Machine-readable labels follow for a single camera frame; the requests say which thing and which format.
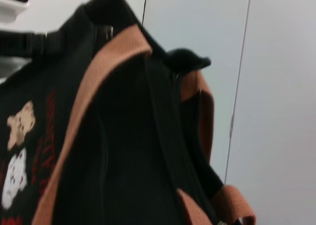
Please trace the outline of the white robot housing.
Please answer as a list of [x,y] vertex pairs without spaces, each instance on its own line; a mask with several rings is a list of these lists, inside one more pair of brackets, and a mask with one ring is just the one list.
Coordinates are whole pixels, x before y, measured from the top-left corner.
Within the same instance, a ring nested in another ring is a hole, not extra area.
[[30,0],[0,0],[0,10],[20,14],[28,9]]

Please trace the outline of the black bag with orange handles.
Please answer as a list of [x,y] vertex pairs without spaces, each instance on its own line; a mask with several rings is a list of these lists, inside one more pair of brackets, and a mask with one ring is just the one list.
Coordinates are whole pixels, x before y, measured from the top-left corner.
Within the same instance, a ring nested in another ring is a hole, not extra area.
[[55,32],[0,83],[0,225],[256,225],[209,164],[209,58],[162,49],[125,0]]

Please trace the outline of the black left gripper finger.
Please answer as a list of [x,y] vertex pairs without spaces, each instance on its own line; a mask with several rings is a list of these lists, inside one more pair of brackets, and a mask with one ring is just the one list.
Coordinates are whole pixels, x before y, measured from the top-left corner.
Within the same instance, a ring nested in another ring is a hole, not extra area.
[[0,32],[0,56],[37,58],[62,51],[62,35]]

